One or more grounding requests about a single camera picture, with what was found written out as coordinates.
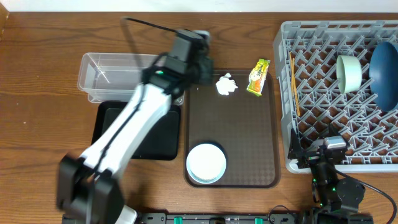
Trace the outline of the dark blue plate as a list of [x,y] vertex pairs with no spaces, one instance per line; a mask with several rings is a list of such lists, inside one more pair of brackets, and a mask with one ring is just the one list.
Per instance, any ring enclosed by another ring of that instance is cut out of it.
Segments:
[[371,57],[369,77],[373,79],[371,91],[383,111],[397,109],[397,44],[381,42]]

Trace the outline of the mint green bowl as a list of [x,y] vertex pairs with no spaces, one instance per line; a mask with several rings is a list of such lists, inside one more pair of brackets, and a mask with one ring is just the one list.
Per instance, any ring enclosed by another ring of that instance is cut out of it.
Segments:
[[336,61],[336,77],[341,94],[358,91],[362,82],[362,69],[358,58],[339,55]]

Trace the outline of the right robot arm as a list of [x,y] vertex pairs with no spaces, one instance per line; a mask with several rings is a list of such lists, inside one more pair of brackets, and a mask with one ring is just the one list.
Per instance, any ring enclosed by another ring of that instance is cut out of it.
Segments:
[[299,223],[353,223],[365,188],[358,181],[338,178],[335,164],[346,157],[349,142],[331,125],[328,136],[304,149],[295,130],[291,130],[288,159],[299,169],[309,168],[313,176],[312,197],[318,207],[301,212]]

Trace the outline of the white tissue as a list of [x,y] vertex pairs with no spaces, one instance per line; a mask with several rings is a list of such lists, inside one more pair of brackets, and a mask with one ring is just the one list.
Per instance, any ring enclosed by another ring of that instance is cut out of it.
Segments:
[[216,82],[216,89],[220,95],[228,96],[230,93],[233,93],[236,89],[238,89],[238,86],[235,80],[232,79],[231,74],[226,73]]

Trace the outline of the green orange snack wrapper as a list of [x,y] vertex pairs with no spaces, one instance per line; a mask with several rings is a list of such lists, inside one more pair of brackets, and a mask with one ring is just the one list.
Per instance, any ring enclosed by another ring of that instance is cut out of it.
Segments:
[[271,61],[260,58],[257,61],[256,66],[251,70],[249,74],[249,84],[246,90],[256,96],[262,95],[262,89],[267,77],[267,72],[269,69]]

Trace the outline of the white bowl light blue rim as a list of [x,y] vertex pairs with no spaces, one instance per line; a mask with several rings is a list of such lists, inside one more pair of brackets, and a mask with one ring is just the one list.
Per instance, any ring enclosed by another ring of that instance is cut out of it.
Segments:
[[223,176],[226,170],[226,156],[215,144],[196,145],[188,153],[186,169],[189,176],[200,184],[212,184]]

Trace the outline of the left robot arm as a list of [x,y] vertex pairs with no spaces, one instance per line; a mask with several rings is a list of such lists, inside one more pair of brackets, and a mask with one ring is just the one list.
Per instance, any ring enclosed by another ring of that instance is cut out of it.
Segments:
[[135,223],[119,186],[131,157],[172,103],[193,84],[210,84],[210,33],[176,30],[169,53],[141,72],[141,82],[105,133],[78,158],[59,163],[56,206],[85,223]]

